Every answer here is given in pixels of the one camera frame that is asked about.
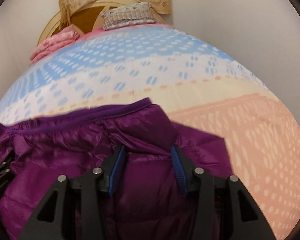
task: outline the metal screw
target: metal screw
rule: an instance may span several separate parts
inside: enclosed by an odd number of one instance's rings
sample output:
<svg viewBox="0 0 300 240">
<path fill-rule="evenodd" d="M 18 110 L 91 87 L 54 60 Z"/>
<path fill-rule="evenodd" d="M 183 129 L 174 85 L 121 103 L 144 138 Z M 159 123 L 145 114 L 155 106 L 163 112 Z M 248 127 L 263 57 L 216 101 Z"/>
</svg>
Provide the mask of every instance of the metal screw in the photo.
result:
<svg viewBox="0 0 300 240">
<path fill-rule="evenodd" d="M 63 181 L 66 180 L 66 178 L 67 178 L 66 175 L 60 175 L 60 176 L 58 177 L 58 181 L 63 182 Z"/>
<path fill-rule="evenodd" d="M 237 182 L 237 181 L 239 180 L 239 178 L 238 178 L 236 175 L 231 175 L 231 176 L 230 176 L 230 180 L 231 180 L 232 182 Z"/>
<path fill-rule="evenodd" d="M 203 168 L 195 168 L 194 172 L 198 175 L 203 174 L 204 173 L 204 169 Z"/>
<path fill-rule="evenodd" d="M 92 170 L 92 173 L 93 174 L 100 174 L 102 172 L 102 169 L 100 168 L 100 167 L 96 167 L 96 168 L 94 168 L 93 170 Z"/>
</svg>

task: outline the blue gripper pad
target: blue gripper pad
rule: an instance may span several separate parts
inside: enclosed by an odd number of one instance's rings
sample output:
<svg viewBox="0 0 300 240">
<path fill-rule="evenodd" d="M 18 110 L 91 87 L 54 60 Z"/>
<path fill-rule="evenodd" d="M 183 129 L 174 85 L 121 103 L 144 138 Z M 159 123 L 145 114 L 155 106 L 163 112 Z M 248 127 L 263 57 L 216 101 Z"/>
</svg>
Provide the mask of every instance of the blue gripper pad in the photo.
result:
<svg viewBox="0 0 300 240">
<path fill-rule="evenodd" d="M 126 160 L 125 147 L 121 146 L 120 150 L 118 152 L 118 155 L 117 155 L 117 159 L 115 160 L 113 169 L 112 169 L 110 177 L 109 177 L 108 194 L 110 195 L 110 197 L 112 197 L 114 192 L 117 190 L 117 186 L 118 186 L 121 174 L 122 174 L 125 160 Z"/>
<path fill-rule="evenodd" d="M 181 193 L 186 196 L 188 194 L 187 177 L 186 177 L 185 170 L 182 166 L 182 163 L 180 161 L 179 153 L 177 152 L 175 146 L 171 147 L 171 160 L 172 160 L 173 170 L 177 178 L 179 189 Z"/>
<path fill-rule="evenodd" d="M 117 189 L 126 160 L 126 151 L 123 145 L 118 145 L 113 155 L 105 158 L 101 168 L 103 178 L 99 181 L 98 190 L 104 195 L 112 197 Z"/>
<path fill-rule="evenodd" d="M 193 176 L 195 165 L 190 158 L 182 154 L 178 145 L 171 148 L 171 160 L 181 193 L 189 196 L 190 193 L 197 191 L 200 184 Z"/>
</svg>

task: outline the peach patterned sheet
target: peach patterned sheet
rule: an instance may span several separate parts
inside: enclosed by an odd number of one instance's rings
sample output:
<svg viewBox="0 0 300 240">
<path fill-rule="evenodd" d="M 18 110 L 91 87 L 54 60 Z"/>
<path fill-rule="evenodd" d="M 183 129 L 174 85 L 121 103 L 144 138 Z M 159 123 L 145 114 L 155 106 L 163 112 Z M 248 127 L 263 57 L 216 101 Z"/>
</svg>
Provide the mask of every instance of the peach patterned sheet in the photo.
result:
<svg viewBox="0 0 300 240">
<path fill-rule="evenodd" d="M 173 121 L 225 138 L 234 173 L 260 206 L 276 238 L 285 239 L 300 218 L 300 127 L 267 88 L 216 76 L 105 94 L 44 115 L 145 97 Z"/>
</svg>

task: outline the bed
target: bed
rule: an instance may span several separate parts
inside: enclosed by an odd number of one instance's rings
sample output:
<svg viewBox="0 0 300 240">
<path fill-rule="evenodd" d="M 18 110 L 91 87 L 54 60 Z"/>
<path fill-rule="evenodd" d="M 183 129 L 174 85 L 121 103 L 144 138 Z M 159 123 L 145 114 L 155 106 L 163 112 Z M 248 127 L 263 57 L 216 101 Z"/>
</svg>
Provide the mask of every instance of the bed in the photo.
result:
<svg viewBox="0 0 300 240">
<path fill-rule="evenodd" d="M 234 173 L 277 239 L 300 239 L 300 128 L 285 105 L 239 62 L 165 25 L 92 29 L 105 8 L 137 0 L 98 0 L 72 21 L 76 44 L 32 65 L 0 101 L 4 125 L 149 97 L 175 122 L 224 137 Z M 60 16 L 39 43 L 58 32 Z"/>
</svg>

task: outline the purple down jacket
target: purple down jacket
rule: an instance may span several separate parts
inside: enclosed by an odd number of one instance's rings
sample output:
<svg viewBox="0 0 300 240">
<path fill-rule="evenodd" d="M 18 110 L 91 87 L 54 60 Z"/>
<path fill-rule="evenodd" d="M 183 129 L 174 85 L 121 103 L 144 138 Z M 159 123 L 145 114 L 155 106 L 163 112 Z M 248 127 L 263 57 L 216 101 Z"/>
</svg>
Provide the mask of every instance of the purple down jacket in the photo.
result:
<svg viewBox="0 0 300 240">
<path fill-rule="evenodd" d="M 60 174 L 85 174 L 101 165 L 118 143 L 126 146 L 127 165 L 114 197 L 102 200 L 111 240 L 186 239 L 196 201 L 178 190 L 170 159 L 173 144 L 212 175 L 232 174 L 222 138 L 171 122 L 148 98 L 10 127 L 0 124 L 0 163 L 11 149 L 16 153 L 10 164 L 16 177 L 0 201 L 10 238 L 17 239 Z"/>
</svg>

